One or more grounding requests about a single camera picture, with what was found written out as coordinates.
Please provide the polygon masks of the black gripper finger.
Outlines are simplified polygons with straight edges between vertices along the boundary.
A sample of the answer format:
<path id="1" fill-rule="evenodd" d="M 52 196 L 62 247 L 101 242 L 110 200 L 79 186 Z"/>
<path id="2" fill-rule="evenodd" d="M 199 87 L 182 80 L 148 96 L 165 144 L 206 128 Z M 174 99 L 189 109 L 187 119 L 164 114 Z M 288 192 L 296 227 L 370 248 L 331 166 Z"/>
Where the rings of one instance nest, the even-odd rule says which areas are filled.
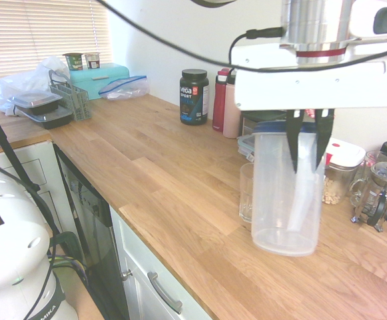
<path id="1" fill-rule="evenodd" d="M 334 109 L 315 109 L 314 114 L 316 125 L 314 168 L 317 169 L 332 134 Z"/>
<path id="2" fill-rule="evenodd" d="M 294 172 L 298 168 L 298 136 L 302 128 L 305 110 L 293 109 L 286 112 L 286 137 Z"/>

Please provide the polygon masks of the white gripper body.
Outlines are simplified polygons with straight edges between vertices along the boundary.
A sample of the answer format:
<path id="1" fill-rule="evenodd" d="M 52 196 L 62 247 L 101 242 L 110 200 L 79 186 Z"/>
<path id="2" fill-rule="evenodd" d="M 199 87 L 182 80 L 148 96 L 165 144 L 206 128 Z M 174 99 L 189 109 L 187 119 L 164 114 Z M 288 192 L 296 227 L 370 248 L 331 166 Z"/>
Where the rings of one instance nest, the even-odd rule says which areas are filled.
<path id="1" fill-rule="evenodd" d="M 277 43 L 235 47 L 234 100 L 242 111 L 387 107 L 387 57 L 349 67 L 282 73 L 297 65 Z"/>

